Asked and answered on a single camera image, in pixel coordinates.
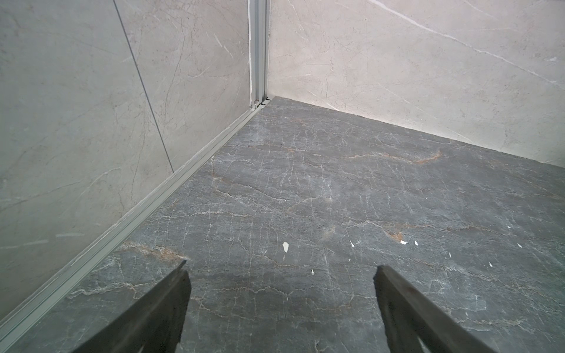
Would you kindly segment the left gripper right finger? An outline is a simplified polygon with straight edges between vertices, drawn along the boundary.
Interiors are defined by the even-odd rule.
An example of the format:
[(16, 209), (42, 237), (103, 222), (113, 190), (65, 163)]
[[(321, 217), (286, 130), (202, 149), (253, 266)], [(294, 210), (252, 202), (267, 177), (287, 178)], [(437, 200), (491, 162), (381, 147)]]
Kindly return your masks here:
[(378, 306), (391, 352), (493, 352), (432, 303), (391, 266), (374, 276)]

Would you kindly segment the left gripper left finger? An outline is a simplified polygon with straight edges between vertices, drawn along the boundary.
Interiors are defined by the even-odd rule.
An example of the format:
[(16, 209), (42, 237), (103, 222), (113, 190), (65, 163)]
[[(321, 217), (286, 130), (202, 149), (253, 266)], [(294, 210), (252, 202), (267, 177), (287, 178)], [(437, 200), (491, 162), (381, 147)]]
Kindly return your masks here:
[(75, 352), (175, 352), (191, 297), (183, 260), (176, 269)]

